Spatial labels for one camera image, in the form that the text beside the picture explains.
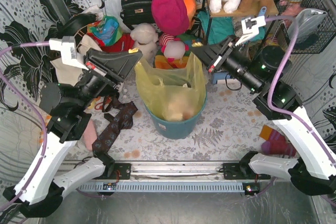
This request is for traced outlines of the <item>yellow trash bag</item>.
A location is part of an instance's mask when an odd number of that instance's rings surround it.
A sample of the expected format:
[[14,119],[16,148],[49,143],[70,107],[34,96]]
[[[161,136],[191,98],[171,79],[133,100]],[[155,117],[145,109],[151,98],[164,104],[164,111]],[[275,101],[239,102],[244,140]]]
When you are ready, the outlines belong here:
[[202,62],[191,53],[183,69],[153,68],[146,60],[135,66],[140,98],[159,119],[180,122],[200,112],[206,99]]

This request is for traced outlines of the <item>teal trash bin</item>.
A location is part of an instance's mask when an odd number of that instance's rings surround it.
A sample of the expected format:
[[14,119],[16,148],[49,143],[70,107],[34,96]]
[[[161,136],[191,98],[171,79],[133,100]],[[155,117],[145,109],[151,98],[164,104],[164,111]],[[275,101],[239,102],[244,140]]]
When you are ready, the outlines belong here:
[[172,140],[184,139],[189,136],[196,127],[202,112],[205,109],[207,97],[200,111],[192,118],[185,121],[169,122],[155,116],[145,105],[145,109],[149,113],[155,129],[164,137]]

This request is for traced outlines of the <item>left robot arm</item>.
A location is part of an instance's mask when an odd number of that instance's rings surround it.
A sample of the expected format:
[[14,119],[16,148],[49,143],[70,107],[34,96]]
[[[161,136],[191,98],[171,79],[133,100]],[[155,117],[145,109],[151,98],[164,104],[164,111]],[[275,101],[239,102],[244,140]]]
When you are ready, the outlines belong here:
[[118,114],[109,117],[108,126],[94,140],[93,157],[63,175],[57,175],[57,171],[89,124],[91,114],[86,109],[105,87],[122,83],[141,57],[139,49],[115,53],[89,49],[84,55],[69,49],[61,53],[62,62],[81,68],[83,76],[75,85],[48,83],[41,91],[39,106],[51,117],[43,145],[21,181],[3,193],[18,204],[24,217],[50,216],[83,183],[115,175],[115,161],[108,151],[120,132],[132,127],[137,111],[133,102],[121,103],[115,92],[110,94],[109,107],[117,109]]

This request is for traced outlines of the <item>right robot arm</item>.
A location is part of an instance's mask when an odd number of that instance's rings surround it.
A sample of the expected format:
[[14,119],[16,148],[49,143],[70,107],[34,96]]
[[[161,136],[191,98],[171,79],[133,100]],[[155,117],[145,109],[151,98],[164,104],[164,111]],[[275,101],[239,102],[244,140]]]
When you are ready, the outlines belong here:
[[335,192],[335,153],[311,123],[295,90],[282,81],[282,72],[290,67],[279,46],[266,46],[252,60],[229,36],[219,44],[195,43],[191,51],[209,72],[224,69],[254,95],[258,111],[278,126],[296,153],[281,158],[278,154],[248,152],[234,170],[233,177],[253,179],[278,177],[292,182],[309,196]]

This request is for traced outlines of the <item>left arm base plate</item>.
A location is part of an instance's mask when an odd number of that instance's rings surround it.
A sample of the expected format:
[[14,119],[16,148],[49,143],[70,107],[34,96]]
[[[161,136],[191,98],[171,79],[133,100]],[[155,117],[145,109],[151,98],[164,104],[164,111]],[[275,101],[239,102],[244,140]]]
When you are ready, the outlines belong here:
[[131,175],[131,163],[115,163],[105,168],[102,179],[129,180]]

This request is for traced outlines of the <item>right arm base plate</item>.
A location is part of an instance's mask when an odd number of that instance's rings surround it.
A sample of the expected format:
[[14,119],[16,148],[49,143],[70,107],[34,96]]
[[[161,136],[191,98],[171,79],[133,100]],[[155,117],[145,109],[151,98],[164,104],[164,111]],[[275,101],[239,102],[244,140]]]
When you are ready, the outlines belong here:
[[239,163],[222,163],[222,167],[218,170],[227,180],[269,180],[270,175],[256,174],[250,168],[243,171]]

